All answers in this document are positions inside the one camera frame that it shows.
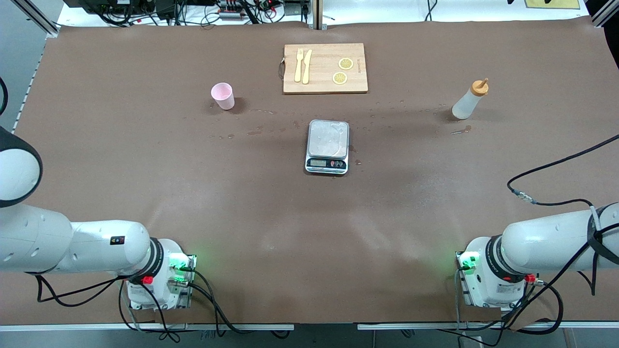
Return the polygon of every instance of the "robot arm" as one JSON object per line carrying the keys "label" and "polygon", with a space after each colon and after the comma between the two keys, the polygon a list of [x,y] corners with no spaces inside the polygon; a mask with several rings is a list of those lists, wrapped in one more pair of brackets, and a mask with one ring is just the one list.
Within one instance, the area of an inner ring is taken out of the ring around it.
{"label": "robot arm", "polygon": [[[597,210],[601,227],[619,222],[619,203]],[[556,272],[590,240],[596,231],[591,211],[577,211],[516,222],[502,235],[479,237],[457,256],[464,271],[462,286],[468,305],[511,310],[522,297],[528,274]],[[604,234],[602,245],[619,252],[619,228]],[[595,251],[588,248],[570,271],[592,269]],[[599,258],[598,268],[616,268],[612,257]]]}
{"label": "robot arm", "polygon": [[123,220],[70,222],[61,213],[21,204],[41,181],[36,150],[0,127],[0,271],[44,273],[110,272],[129,280],[134,308],[189,306],[193,279],[177,266],[194,267],[171,240],[150,238],[146,228]]}

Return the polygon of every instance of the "pink cup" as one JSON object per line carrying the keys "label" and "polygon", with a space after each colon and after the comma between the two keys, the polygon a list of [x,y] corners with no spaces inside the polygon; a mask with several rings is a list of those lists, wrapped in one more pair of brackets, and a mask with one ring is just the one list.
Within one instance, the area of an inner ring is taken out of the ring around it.
{"label": "pink cup", "polygon": [[230,110],[234,107],[234,94],[232,94],[232,86],[229,84],[220,82],[214,85],[210,90],[210,95],[220,108]]}

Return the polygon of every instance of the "water spill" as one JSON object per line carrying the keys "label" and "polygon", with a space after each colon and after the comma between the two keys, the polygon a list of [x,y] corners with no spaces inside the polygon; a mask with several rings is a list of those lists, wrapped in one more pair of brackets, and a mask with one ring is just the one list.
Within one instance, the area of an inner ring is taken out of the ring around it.
{"label": "water spill", "polygon": [[277,112],[275,112],[275,111],[260,110],[260,109],[250,109],[250,111],[264,112],[264,113],[268,113],[268,114],[271,114],[271,115],[276,115],[277,114]]}
{"label": "water spill", "polygon": [[455,132],[451,132],[451,134],[462,134],[462,133],[468,133],[471,130],[471,126],[466,126],[464,127],[464,129],[459,130],[459,131],[455,131]]}

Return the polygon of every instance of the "brown tabletop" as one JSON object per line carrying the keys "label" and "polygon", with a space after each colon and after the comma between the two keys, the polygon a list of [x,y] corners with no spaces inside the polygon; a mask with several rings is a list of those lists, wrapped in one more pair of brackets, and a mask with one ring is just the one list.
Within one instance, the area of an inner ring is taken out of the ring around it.
{"label": "brown tabletop", "polygon": [[[365,45],[367,94],[282,95],[284,44],[355,42]],[[448,120],[484,77],[490,93],[471,119]],[[65,27],[47,42],[17,128],[45,166],[26,203],[73,221],[135,220],[176,240],[198,255],[234,322],[452,321],[455,251],[512,222],[586,209],[531,206],[505,183],[616,134],[618,77],[589,17],[323,32]],[[221,81],[237,97],[229,112],[210,99]],[[350,123],[343,177],[304,171],[316,118]],[[541,201],[615,202],[616,154],[608,146],[515,186]],[[617,274],[600,272],[595,297],[578,275],[559,281],[565,319],[619,320],[608,306]],[[60,292],[107,278],[50,281]],[[0,321],[119,322],[114,289],[67,309],[38,304],[32,277],[2,274]],[[199,301],[166,315],[212,322]]]}

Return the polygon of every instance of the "scale display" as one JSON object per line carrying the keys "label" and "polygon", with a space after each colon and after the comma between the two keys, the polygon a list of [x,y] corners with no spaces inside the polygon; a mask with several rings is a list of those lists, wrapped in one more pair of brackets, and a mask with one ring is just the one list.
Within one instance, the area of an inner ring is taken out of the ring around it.
{"label": "scale display", "polygon": [[348,171],[349,126],[341,121],[309,123],[305,170],[341,175]]}

